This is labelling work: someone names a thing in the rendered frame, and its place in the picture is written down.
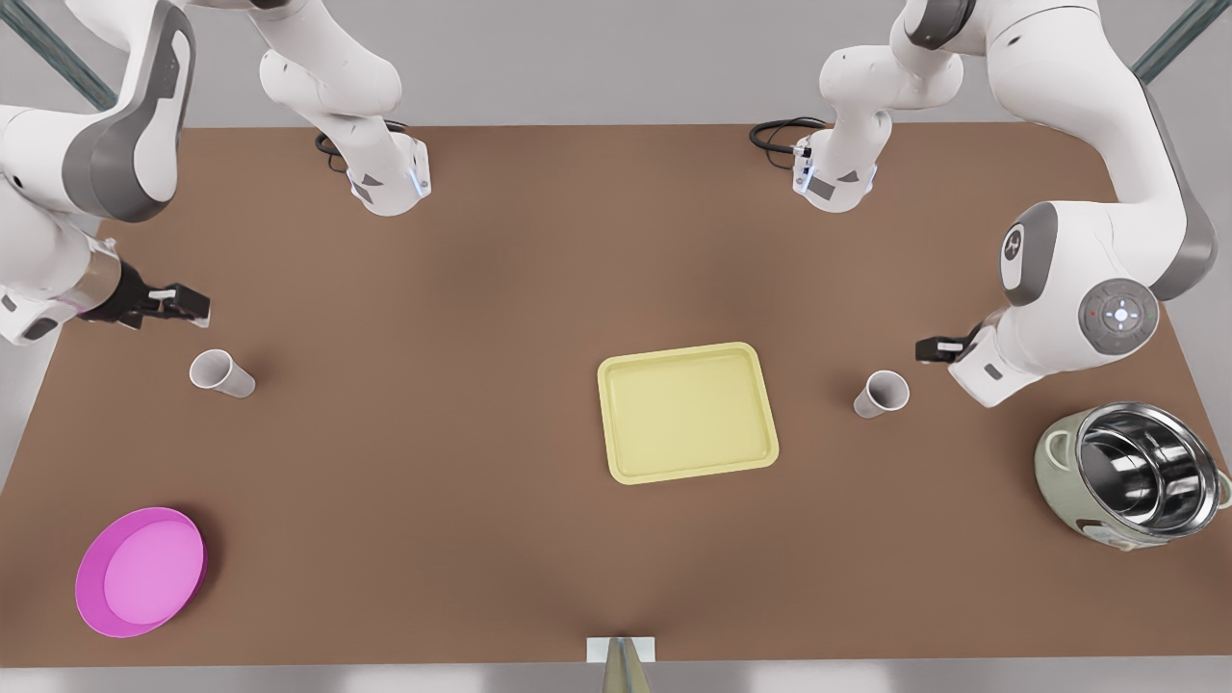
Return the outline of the yellow rectangular tray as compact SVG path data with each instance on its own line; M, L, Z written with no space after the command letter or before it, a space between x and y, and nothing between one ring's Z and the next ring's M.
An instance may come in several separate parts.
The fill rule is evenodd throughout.
M604 359L604 450L621 485L769 469L780 444L756 351L733 342Z

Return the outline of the silver frame post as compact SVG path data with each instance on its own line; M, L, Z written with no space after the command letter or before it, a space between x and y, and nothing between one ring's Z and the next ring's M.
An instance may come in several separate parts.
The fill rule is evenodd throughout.
M602 663L602 693L653 693L644 663L655 662L655 638L588 638L586 662Z
M1232 7L1232 0L1193 0L1133 62L1131 67L1133 75L1146 84L1157 79L1230 7Z
M83 60L69 44L34 14L25 0L0 0L0 21L14 31L92 109L106 111L117 104L117 92Z

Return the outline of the pink round bowl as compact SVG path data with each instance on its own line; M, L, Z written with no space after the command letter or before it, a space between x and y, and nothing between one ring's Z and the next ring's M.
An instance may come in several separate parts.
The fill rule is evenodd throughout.
M188 605L207 570L207 547L193 519L166 507L133 511L111 522L84 552L76 609L97 634L140 636Z

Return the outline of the green rice cooker pot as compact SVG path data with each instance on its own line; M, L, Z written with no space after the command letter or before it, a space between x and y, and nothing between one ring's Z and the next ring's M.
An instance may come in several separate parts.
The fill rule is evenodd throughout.
M1232 477L1198 434L1136 400L1056 420L1039 438L1034 464L1061 522L1122 552L1193 536L1232 508Z

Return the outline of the white cup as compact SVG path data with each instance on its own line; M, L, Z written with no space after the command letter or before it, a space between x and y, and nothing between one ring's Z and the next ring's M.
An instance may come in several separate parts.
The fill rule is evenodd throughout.
M902 411L910 402L910 383L901 372L880 370L870 374L862 385L853 409L864 420L871 420L885 413Z
M221 392L232 398L250 398L256 387L251 374L223 349L208 349L193 358L188 379L198 388Z

